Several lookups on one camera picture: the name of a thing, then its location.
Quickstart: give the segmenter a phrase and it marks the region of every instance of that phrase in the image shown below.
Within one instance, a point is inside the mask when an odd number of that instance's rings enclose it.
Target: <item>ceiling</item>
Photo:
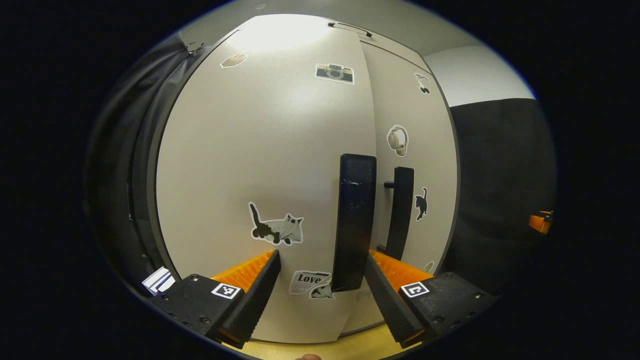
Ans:
[[[402,0],[235,0],[194,20],[180,32],[187,43],[211,45],[254,16],[276,13],[316,15],[360,26],[398,41],[421,56],[483,44],[437,14]]]

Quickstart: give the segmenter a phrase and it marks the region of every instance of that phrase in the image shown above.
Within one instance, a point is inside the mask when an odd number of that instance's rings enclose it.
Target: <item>finger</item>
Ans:
[[[300,360],[322,360],[318,355],[315,354],[304,354],[300,358]]]

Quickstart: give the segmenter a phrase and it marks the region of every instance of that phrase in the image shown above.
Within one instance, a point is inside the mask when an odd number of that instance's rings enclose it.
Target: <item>black curtain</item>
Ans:
[[[164,265],[141,191],[149,143],[159,104],[173,103],[175,84],[202,53],[191,54],[179,33],[151,48],[117,81],[87,150],[84,210],[113,268],[147,296],[142,281]]]
[[[544,235],[529,217],[553,210],[556,163],[551,133],[534,99],[451,108],[460,152],[460,202],[441,272],[500,293],[532,259]]]

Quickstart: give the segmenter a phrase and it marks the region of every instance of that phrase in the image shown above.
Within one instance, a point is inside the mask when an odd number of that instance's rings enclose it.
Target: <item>cabinet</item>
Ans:
[[[391,40],[385,50],[328,21],[265,15],[247,22],[195,70],[162,132],[156,204],[179,275],[213,276],[274,246],[280,251],[282,269],[253,333],[259,340],[334,341],[380,321],[379,312],[363,310],[376,306],[361,290],[334,299],[289,293],[297,271],[332,271],[340,155],[378,159],[372,247],[386,241],[392,192],[381,184],[396,166],[415,169],[416,193],[429,188],[428,216],[411,223],[403,261],[438,263],[452,226],[456,148],[435,80],[391,53]],[[341,67],[341,79],[327,76],[331,65]],[[414,72],[426,77],[430,94]],[[387,143],[396,124],[409,132],[402,158]],[[303,219],[301,241],[256,239],[250,203],[262,221]]]

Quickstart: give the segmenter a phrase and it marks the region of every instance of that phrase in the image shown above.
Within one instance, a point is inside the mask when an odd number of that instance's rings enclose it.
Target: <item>white wall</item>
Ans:
[[[180,33],[187,44],[211,45],[254,16],[276,13],[315,15],[361,26],[420,55],[482,44],[427,8],[401,0],[235,0],[186,24]]]
[[[462,46],[424,57],[449,106],[500,99],[535,99],[527,83],[486,46]]]

